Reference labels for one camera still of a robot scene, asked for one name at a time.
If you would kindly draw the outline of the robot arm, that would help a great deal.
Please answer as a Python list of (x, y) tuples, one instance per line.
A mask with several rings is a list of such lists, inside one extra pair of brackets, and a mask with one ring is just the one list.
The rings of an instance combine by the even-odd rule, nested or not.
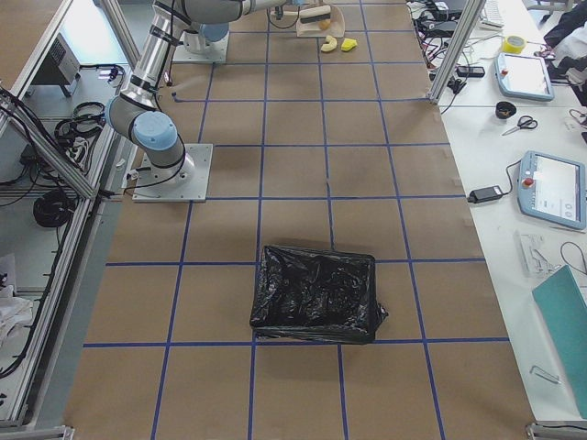
[(158, 107), (160, 81), (184, 32), (202, 25), (226, 30), (228, 24), (283, 1), (155, 1), (154, 18), (129, 83), (109, 101), (106, 122), (147, 154), (161, 178), (180, 172), (187, 159), (178, 130)]

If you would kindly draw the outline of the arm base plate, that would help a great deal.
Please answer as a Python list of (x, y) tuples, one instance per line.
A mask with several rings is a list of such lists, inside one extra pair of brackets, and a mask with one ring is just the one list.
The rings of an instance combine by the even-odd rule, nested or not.
[(214, 146), (187, 143), (186, 156), (173, 168), (153, 166), (143, 154), (132, 199), (141, 203), (189, 202), (206, 200)]
[(229, 35), (219, 41), (210, 41), (202, 34), (184, 32), (173, 55), (175, 63), (213, 64), (225, 63)]

